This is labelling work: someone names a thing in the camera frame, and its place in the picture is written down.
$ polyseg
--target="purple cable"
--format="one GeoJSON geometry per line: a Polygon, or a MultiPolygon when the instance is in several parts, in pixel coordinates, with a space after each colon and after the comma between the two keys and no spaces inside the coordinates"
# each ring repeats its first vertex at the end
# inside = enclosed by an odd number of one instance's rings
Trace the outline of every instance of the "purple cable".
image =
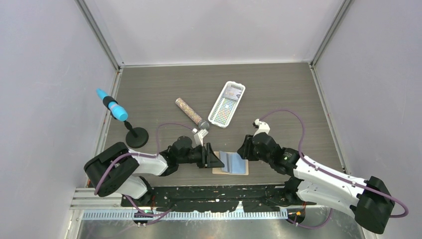
{"type": "MultiPolygon", "coordinates": [[[[293,112],[293,111],[291,111],[291,110],[287,110],[287,109],[278,109],[278,110],[274,110],[274,111],[271,111],[271,112],[269,112],[269,113],[267,113],[266,115],[264,115],[263,117],[261,117],[260,118],[260,120],[264,120],[267,116],[269,116],[269,115],[271,115],[272,113],[275,113],[275,112],[280,112],[280,111],[286,111],[286,112],[290,112],[290,113],[292,113],[294,116],[296,116],[296,118],[298,118],[298,120],[301,122],[301,125],[302,125],[302,136],[301,136],[301,139],[299,140],[299,146],[298,146],[298,152],[299,152],[299,156],[301,157],[301,159],[306,163],[306,164],[308,164],[309,166],[311,166],[311,167],[313,167],[313,168],[316,168],[316,166],[315,165],[313,165],[311,162],[309,162],[308,160],[306,160],[304,157],[303,157],[303,153],[302,153],[302,143],[303,143],[303,140],[304,140],[304,138],[305,138],[305,124],[304,124],[304,122],[303,122],[303,120],[302,120],[302,118],[299,116],[299,115],[297,115],[295,112],[293,112]]],[[[333,173],[331,173],[331,172],[328,172],[327,170],[325,170],[325,169],[323,169],[323,168],[319,168],[318,170],[320,170],[321,172],[323,172],[323,173],[325,173],[325,174],[327,174],[327,175],[329,175],[329,176],[331,176],[331,177],[333,177],[333,178],[336,178],[336,179],[338,179],[338,180],[340,180],[340,181],[343,181],[343,182],[345,182],[345,183],[348,183],[348,184],[351,184],[351,185],[353,185],[353,181],[351,181],[351,180],[348,180],[348,179],[345,179],[345,178],[342,178],[342,177],[340,177],[340,176],[337,176],[337,175],[335,175],[335,174],[333,174],[333,173]]],[[[376,193],[376,194],[378,194],[378,195],[380,195],[380,196],[383,196],[383,197],[385,197],[385,198],[388,198],[389,200],[391,200],[391,201],[394,201],[394,202],[396,202],[396,203],[398,203],[398,204],[400,204],[400,206],[402,206],[403,207],[403,209],[405,210],[402,214],[399,214],[399,215],[390,215],[390,218],[403,218],[403,217],[405,217],[405,216],[407,216],[408,214],[409,214],[409,209],[408,209],[408,207],[402,202],[402,201],[400,201],[400,200],[398,200],[397,198],[395,198],[395,197],[392,197],[392,196],[390,196],[390,195],[387,195],[387,194],[385,194],[385,193],[382,193],[382,192],[380,192],[380,191],[377,191],[377,190],[375,190],[375,189],[372,189],[372,188],[370,188],[370,187],[367,187],[367,186],[365,186],[365,185],[362,185],[362,184],[359,184],[359,183],[354,183],[354,185],[355,186],[358,186],[359,188],[363,188],[364,190],[368,190],[368,191],[371,191],[371,192],[373,192],[373,193],[376,193]]]]}
{"type": "MultiPolygon", "coordinates": [[[[329,222],[329,219],[331,218],[331,215],[332,215],[332,211],[333,211],[333,209],[330,208],[330,212],[328,214],[327,219],[321,225],[319,225],[319,226],[310,227],[310,226],[305,226],[305,225],[301,225],[301,224],[297,224],[297,226],[300,227],[300,228],[306,228],[306,229],[319,229],[319,228],[322,228],[323,226],[325,226],[329,222]]],[[[290,219],[290,218],[287,218],[287,220],[289,222],[293,223],[293,224],[296,224],[296,217],[297,216],[295,216],[295,220],[294,221],[292,219],[290,219]]]]}
{"type": "MultiPolygon", "coordinates": [[[[137,205],[134,203],[134,201],[132,200],[132,198],[130,197],[130,196],[128,196],[128,195],[125,195],[125,197],[130,201],[130,203],[141,213],[141,214],[143,214],[143,212],[141,211],[141,209],[140,208],[138,208],[137,207],[137,205]]],[[[149,226],[149,225],[152,225],[152,224],[155,224],[155,223],[157,223],[158,221],[160,221],[163,217],[165,217],[169,212],[170,212],[171,210],[168,210],[168,211],[166,211],[166,212],[164,212],[164,213],[161,213],[161,214],[143,214],[144,216],[148,216],[149,217],[149,215],[153,215],[153,216],[160,216],[159,218],[157,218],[157,219],[155,219],[155,220],[153,220],[153,221],[151,221],[151,222],[148,222],[148,223],[145,223],[144,225],[145,226],[149,226]]],[[[112,236],[109,236],[109,237],[102,237],[102,236],[94,236],[95,238],[98,238],[98,239],[110,239],[110,238],[115,238],[116,236],[118,236],[118,235],[120,235],[120,234],[122,234],[123,232],[125,232],[125,231],[127,231],[127,230],[129,230],[129,229],[131,229],[132,227],[135,227],[135,226],[137,226],[137,224],[132,224],[132,225],[130,225],[130,226],[127,226],[125,229],[122,229],[121,231],[119,231],[118,233],[116,233],[116,234],[114,234],[114,235],[112,235],[112,236]]],[[[94,227],[92,227],[91,229],[90,229],[90,231],[88,232],[88,235],[87,235],[87,237],[86,238],[90,238],[90,235],[92,234],[92,232],[93,232],[93,229],[94,229],[94,227]]]]}
{"type": "Polygon", "coordinates": [[[165,215],[167,215],[167,214],[169,214],[169,212],[171,212],[171,210],[167,210],[167,211],[165,211],[165,212],[163,212],[163,213],[159,213],[159,214],[148,214],[148,213],[145,213],[145,212],[143,212],[136,204],[135,204],[135,202],[133,201],[133,198],[131,197],[131,196],[128,196],[128,195],[125,195],[125,197],[128,199],[128,201],[130,202],[130,204],[132,204],[132,206],[134,207],[134,208],[136,208],[137,210],[138,210],[138,212],[140,213],[140,214],[142,214],[142,215],[144,215],[144,216],[148,216],[148,217],[157,217],[157,216],[161,216],[160,217],[160,219],[162,218],[162,217],[164,217],[165,215]]]}
{"type": "MultiPolygon", "coordinates": [[[[98,184],[97,184],[97,186],[95,187],[95,191],[94,191],[94,195],[97,195],[98,194],[98,191],[99,191],[99,189],[100,189],[100,187],[101,187],[101,185],[103,184],[103,182],[104,182],[104,180],[106,179],[106,177],[108,176],[108,174],[110,173],[110,171],[113,169],[113,167],[120,161],[120,160],[122,160],[123,158],[125,158],[125,157],[127,157],[127,156],[143,156],[143,157],[146,157],[146,158],[155,158],[156,156],[158,156],[159,154],[160,154],[160,140],[158,139],[158,129],[160,128],[160,127],[162,127],[162,126],[164,126],[164,125],[168,125],[168,124],[173,124],[173,125],[180,125],[180,126],[183,126],[183,127],[185,127],[185,128],[188,128],[188,129],[190,129],[190,130],[193,130],[193,128],[191,128],[191,127],[189,127],[189,126],[186,126],[186,125],[184,125],[184,124],[181,124],[181,123],[163,123],[163,124],[160,124],[158,127],[157,127],[157,129],[155,130],[155,138],[156,138],[156,143],[157,143],[157,154],[154,156],[154,155],[148,155],[148,154],[144,154],[144,153],[125,153],[125,154],[122,154],[122,155],[120,155],[119,157],[117,157],[115,160],[113,160],[113,162],[110,164],[110,166],[107,168],[107,170],[104,172],[104,174],[103,174],[103,176],[101,177],[101,179],[99,180],[99,182],[98,182],[98,184]]],[[[129,202],[132,204],[132,206],[134,206],[138,211],[139,211],[139,213],[140,214],[142,214],[143,216],[147,216],[147,217],[156,217],[156,216],[160,216],[159,218],[157,218],[156,220],[153,220],[152,222],[149,222],[149,223],[147,223],[146,225],[150,225],[150,224],[154,224],[154,223],[157,223],[158,222],[158,220],[160,220],[161,218],[163,218],[165,215],[167,215],[169,212],[170,212],[170,210],[168,210],[168,211],[166,211],[166,212],[164,212],[164,213],[160,213],[160,214],[148,214],[148,213],[145,213],[145,212],[143,212],[142,210],[140,210],[138,207],[137,207],[137,205],[134,203],[134,201],[133,201],[133,199],[130,197],[130,196],[128,196],[128,195],[125,195],[125,197],[129,200],[129,202]]]]}

